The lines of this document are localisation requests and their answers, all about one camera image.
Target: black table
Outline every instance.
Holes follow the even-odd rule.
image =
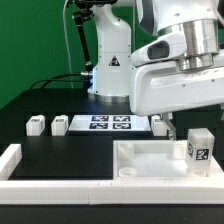
[[[46,130],[40,137],[27,137],[25,124],[32,115],[46,117]],[[127,115],[129,104],[107,104],[88,99],[83,90],[43,89],[23,92],[0,110],[0,153],[11,143],[21,143],[23,160],[12,180],[112,179],[112,142],[117,139],[155,138],[151,132],[67,132],[52,137],[50,124],[56,115]],[[219,105],[174,113],[178,139],[186,139],[189,128],[207,127],[215,135],[214,155],[224,160],[222,111]],[[54,159],[49,158],[54,150]],[[1,205],[0,223],[223,223],[223,205]]]

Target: warning label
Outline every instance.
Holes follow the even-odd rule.
[[[109,64],[109,66],[120,66],[120,63],[116,56],[114,56]]]

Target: small white block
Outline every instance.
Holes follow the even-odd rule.
[[[56,116],[51,123],[51,133],[53,136],[64,136],[68,130],[68,116]]]
[[[118,159],[132,160],[134,158],[134,145],[131,143],[118,144]]]
[[[164,121],[161,120],[160,116],[155,115],[151,117],[151,127],[154,136],[167,135],[167,126]]]
[[[40,136],[45,128],[45,117],[43,115],[32,116],[26,123],[27,136]]]
[[[214,141],[207,128],[189,130],[185,162],[191,171],[209,171]]]

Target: white cube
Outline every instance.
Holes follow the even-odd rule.
[[[53,136],[64,136],[68,130],[68,116],[56,116],[51,123],[51,133]]]
[[[40,136],[45,128],[45,117],[43,115],[32,116],[26,123],[27,136]]]
[[[208,171],[211,165],[215,137],[207,128],[190,129],[185,162],[189,169]]]

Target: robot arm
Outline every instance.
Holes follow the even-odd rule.
[[[219,51],[218,43],[218,3],[139,0],[140,24],[159,38],[132,54],[136,67],[130,85],[133,113],[154,115],[224,102],[224,52]],[[145,4],[153,11],[154,20],[147,15]],[[178,33],[185,38],[178,39]]]

